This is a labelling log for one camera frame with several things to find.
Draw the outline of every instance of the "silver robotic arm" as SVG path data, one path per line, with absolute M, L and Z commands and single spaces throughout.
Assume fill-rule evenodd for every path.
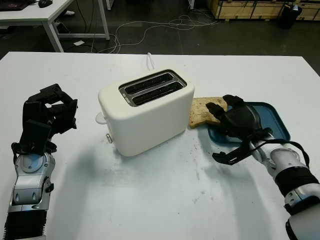
M 11 145 L 16 181 L 4 226 L 4 240 L 46 239 L 47 210 L 54 190 L 52 153 L 57 151 L 51 138 L 76 128 L 76 109 L 77 100 L 64 93 L 58 84 L 41 89 L 24 103 L 22 136 L 19 143 Z
M 232 109 L 225 112 L 208 103 L 211 114 L 220 120 L 226 135 L 238 137 L 241 146 L 226 154 L 213 153 L 221 164 L 233 165 L 252 155 L 263 164 L 284 196 L 284 207 L 291 215 L 285 224 L 291 240 L 320 239 L 320 184 L 309 170 L 309 156 L 297 142 L 274 139 L 272 130 L 262 129 L 257 111 L 237 96 L 223 99 Z M 301 150 L 305 164 L 292 145 Z

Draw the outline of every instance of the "cable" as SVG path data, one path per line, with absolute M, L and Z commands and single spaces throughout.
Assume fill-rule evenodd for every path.
M 84 22 L 84 31 L 83 31 L 83 33 L 85 34 L 86 31 L 87 31 L 87 22 L 86 22 L 86 20 L 85 20 L 85 17 L 82 15 L 82 12 L 81 12 L 80 7 L 79 7 L 78 0 L 75 0 L 75 3 L 76 3 L 76 6 L 77 6 L 77 8 L 78 8 L 78 10 L 79 10 L 79 13 L 80 13 L 80 15 L 81 15 L 81 18 L 82 18 L 82 20 L 83 20 L 83 22 Z
M 67 28 L 67 26 L 62 22 L 62 21 L 58 21 L 56 20 L 55 23 L 57 23 L 56 27 L 58 28 L 58 26 L 62 25 L 64 27 L 64 29 L 70 33 L 70 30 Z
M 189 21 L 191 22 L 192 24 L 184 24 L 183 21 Z M 139 40 L 138 42 L 136 43 L 130 43 L 130 44 L 120 44 L 120 41 L 119 41 L 119 38 L 118 38 L 118 31 L 121 27 L 123 26 L 126 26 L 126 25 L 129 25 L 129 24 L 133 24 L 133 23 L 147 23 L 147 24 L 159 24 L 159 25 L 155 25 L 155 26 L 151 26 L 151 27 L 148 27 L 144 33 L 143 33 L 143 37 L 141 40 Z M 203 26 L 209 26 L 209 25 L 215 25 L 215 24 L 218 24 L 218 21 L 214 21 L 214 22 L 210 22 L 210 23 L 207 23 L 207 22 L 201 22 L 201 21 L 196 21 L 196 20 L 192 20 L 188 15 L 180 15 L 179 16 L 179 19 L 173 19 L 169 22 L 154 22 L 154 21 L 131 21 L 131 22 L 127 22 L 127 23 L 124 23 L 120 26 L 117 27 L 117 29 L 115 30 L 115 35 L 114 36 L 114 43 L 115 45 L 112 46 L 112 47 L 108 47 L 108 48 L 105 48 L 105 49 L 102 49 L 100 51 L 98 51 L 98 53 L 102 53 L 104 51 L 107 51 L 107 50 L 110 50 L 110 49 L 113 49 L 112 51 L 108 52 L 108 54 L 111 54 L 113 52 L 115 52 L 115 50 L 118 48 L 117 52 L 116 53 L 119 53 L 120 49 L 121 49 L 121 46 L 134 46 L 134 45 L 138 45 L 140 43 L 143 42 L 143 40 L 145 39 L 146 37 L 146 33 L 148 30 L 150 29 L 153 29 L 153 28 L 158 28 L 158 27 L 165 27 L 165 28 L 171 28 L 171 29 L 176 29 L 176 30 L 182 30 L 182 31 L 186 31 L 186 30 L 191 30 L 195 27 L 203 27 Z
M 91 25 L 92 25 L 92 21 L 94 19 L 94 11 L 95 11 L 95 0 L 92 0 L 92 11 L 91 11 L 91 20 L 90 20 L 90 25 L 89 25 L 89 28 L 87 30 L 87 33 L 90 31 L 91 29 Z
M 78 45 L 78 46 L 74 45 L 74 46 L 71 46 L 71 47 L 67 48 L 67 49 L 64 50 L 64 51 L 66 52 L 66 51 L 68 51 L 68 50 L 70 50 L 70 49 L 80 48 L 80 47 L 88 47 L 88 48 L 91 48 L 91 49 L 93 49 L 93 50 L 95 51 L 95 53 L 97 53 L 97 49 L 96 49 L 95 47 L 93 47 L 92 45 L 87 45 L 87 44 L 81 44 L 81 45 Z
M 204 16 L 206 16 L 207 18 L 210 18 L 210 19 L 216 19 L 215 18 L 215 16 L 213 16 L 213 15 L 208 15 L 208 14 L 206 14 L 206 13 L 204 13 L 203 11 L 201 11 L 201 8 L 200 9 L 192 9 L 191 11 L 190 11 L 192 14 L 199 14 L 199 15 L 204 15 Z
M 261 148 L 263 145 L 266 144 L 291 144 L 293 146 L 295 146 L 296 148 L 298 148 L 301 152 L 302 155 L 304 157 L 304 161 L 305 161 L 305 165 L 309 168 L 309 163 L 310 163 L 310 158 L 308 156 L 308 154 L 306 153 L 306 151 L 304 150 L 304 148 L 296 141 L 288 141 L 288 140 L 284 140 L 281 138 L 276 138 L 276 139 L 260 139 L 262 141 L 264 141 L 264 143 L 261 143 L 259 146 L 255 147 L 254 149 L 251 149 L 248 153 L 253 153 L 255 150 L 258 150 L 259 148 Z
M 149 59 L 150 59 L 150 63 L 151 63 L 152 69 L 154 70 L 155 69 L 155 62 L 153 61 L 150 52 L 148 52 L 147 55 L 146 55 L 146 67 L 150 70 L 149 64 L 148 64 L 148 62 L 149 62 L 148 60 Z
M 94 0 L 92 0 L 92 15 L 91 17 L 93 18 L 93 15 L 94 15 Z M 92 45 L 91 45 L 91 50 L 90 50 L 90 53 L 93 53 L 92 50 L 94 48 L 94 44 L 95 44 L 95 39 L 96 39 L 96 31 L 97 31 L 97 18 L 95 18 L 95 25 L 94 25 L 94 35 L 93 35 L 93 40 L 92 40 Z

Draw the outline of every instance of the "white cable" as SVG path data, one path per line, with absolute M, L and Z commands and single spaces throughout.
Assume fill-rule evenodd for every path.
M 208 14 L 206 14 L 205 12 L 203 12 L 203 11 L 201 11 L 201 10 L 204 10 L 205 12 L 208 12 L 208 10 L 207 9 L 205 9 L 205 8 L 200 8 L 200 9 L 192 9 L 191 10 L 191 13 L 193 13 L 193 14 L 198 14 L 198 15 L 204 15 L 204 16 L 206 16 L 207 18 L 210 18 L 210 19 L 216 19 L 213 15 L 208 15 Z
M 190 21 L 192 24 L 183 24 L 183 21 Z M 147 24 L 160 24 L 160 25 L 155 25 L 155 26 L 151 26 L 151 27 L 148 27 L 144 33 L 143 33 L 143 37 L 141 40 L 139 40 L 138 42 L 136 43 L 130 43 L 130 44 L 120 44 L 120 41 L 119 41 L 119 38 L 118 38 L 118 31 L 121 27 L 123 26 L 126 26 L 128 24 L 133 24 L 133 23 L 147 23 Z M 117 52 L 116 53 L 119 53 L 120 49 L 121 49 L 121 46 L 134 46 L 134 45 L 138 45 L 140 43 L 142 43 L 146 37 L 146 33 L 148 30 L 150 29 L 153 29 L 153 28 L 158 28 L 158 27 L 165 27 L 165 28 L 171 28 L 171 29 L 176 29 L 176 30 L 182 30 L 182 31 L 186 31 L 186 30 L 191 30 L 195 27 L 203 27 L 203 26 L 209 26 L 209 25 L 216 25 L 218 24 L 218 21 L 214 21 L 214 22 L 210 22 L 210 23 L 206 23 L 206 22 L 201 22 L 201 21 L 196 21 L 196 20 L 192 20 L 188 15 L 180 15 L 179 16 L 179 19 L 173 19 L 169 22 L 155 22 L 155 21 L 131 21 L 131 22 L 127 22 L 127 23 L 124 23 L 120 26 L 117 27 L 117 29 L 115 30 L 115 35 L 113 34 L 110 34 L 112 36 L 114 36 L 114 46 L 112 47 L 108 47 L 108 48 L 105 48 L 105 49 L 102 49 L 100 51 L 98 51 L 97 53 L 101 53 L 101 52 L 104 52 L 106 50 L 109 50 L 109 49 L 112 49 L 112 51 L 108 52 L 108 54 L 111 54 L 113 53 L 117 48 Z M 180 28 L 179 26 L 187 26 L 189 28 Z
M 150 59 L 150 63 L 151 63 L 152 69 L 154 70 L 155 69 L 155 62 L 153 61 L 150 52 L 148 52 L 147 55 L 146 55 L 146 67 L 150 70 L 149 65 L 148 65 L 148 62 L 149 62 L 148 60 L 149 59 Z

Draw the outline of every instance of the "white desk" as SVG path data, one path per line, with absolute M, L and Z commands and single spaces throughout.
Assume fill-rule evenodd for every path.
M 103 25 L 103 34 L 92 33 L 59 33 L 54 20 L 65 10 L 73 0 L 53 0 L 50 6 L 40 8 L 38 3 L 27 6 L 21 11 L 1 11 L 0 26 L 43 26 L 56 52 L 64 52 L 59 38 L 105 38 L 109 40 L 106 13 L 102 0 L 97 0 Z
M 320 179 L 320 77 L 302 57 L 153 55 L 157 68 L 193 80 L 195 97 L 236 94 L 272 104 Z M 146 55 L 10 52 L 0 61 L 0 229 L 16 177 L 10 149 L 24 101 L 58 83 L 77 98 L 77 130 L 56 135 L 48 240 L 287 240 L 284 198 L 252 157 L 213 161 L 205 127 L 122 157 L 98 125 L 98 91 L 148 74 Z

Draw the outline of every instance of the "white toaster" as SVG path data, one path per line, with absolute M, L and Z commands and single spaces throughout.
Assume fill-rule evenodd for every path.
M 194 91 L 169 69 L 101 89 L 98 100 L 117 150 L 134 156 L 183 132 Z

